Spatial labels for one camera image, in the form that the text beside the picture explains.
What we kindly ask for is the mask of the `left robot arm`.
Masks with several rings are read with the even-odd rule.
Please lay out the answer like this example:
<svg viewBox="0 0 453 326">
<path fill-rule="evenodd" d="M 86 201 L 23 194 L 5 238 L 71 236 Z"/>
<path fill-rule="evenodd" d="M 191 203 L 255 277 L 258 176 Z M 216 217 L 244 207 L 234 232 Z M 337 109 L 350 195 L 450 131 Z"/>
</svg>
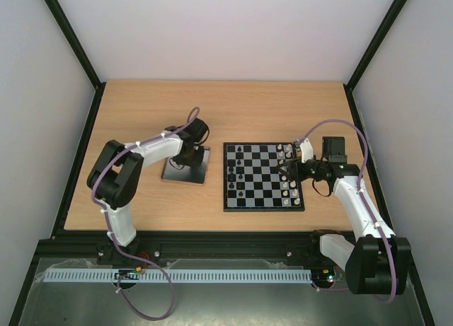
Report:
<svg viewBox="0 0 453 326">
<path fill-rule="evenodd" d="M 108 225 L 108 236 L 120 246 L 129 245 L 136 237 L 131 201 L 137 191 L 140 175 L 146 167 L 165 160 L 164 180 L 205 182 L 210 149 L 203 144 L 210 128 L 195 118 L 184 126 L 170 126 L 144 141 L 121 144 L 106 143 L 87 178 L 93 202 L 101 206 Z"/>
</svg>

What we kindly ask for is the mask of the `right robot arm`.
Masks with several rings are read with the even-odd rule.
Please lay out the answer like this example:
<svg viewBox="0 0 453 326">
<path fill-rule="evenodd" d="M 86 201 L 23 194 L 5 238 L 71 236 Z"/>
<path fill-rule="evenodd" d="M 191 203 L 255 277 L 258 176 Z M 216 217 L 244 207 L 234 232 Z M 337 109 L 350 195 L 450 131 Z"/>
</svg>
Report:
<svg viewBox="0 0 453 326">
<path fill-rule="evenodd" d="M 325 136 L 322 157 L 316 158 L 308 139 L 291 145 L 295 157 L 278 166 L 293 185 L 305 180 L 324 181 L 330 194 L 342 204 L 352 226 L 355 242 L 337 232 L 321 233 L 309 246 L 310 258 L 319 264 L 333 260 L 345 274 L 354 294 L 394 297 L 406 290 L 411 245 L 396 236 L 381 217 L 367 192 L 362 169 L 348 162 L 345 140 Z"/>
</svg>

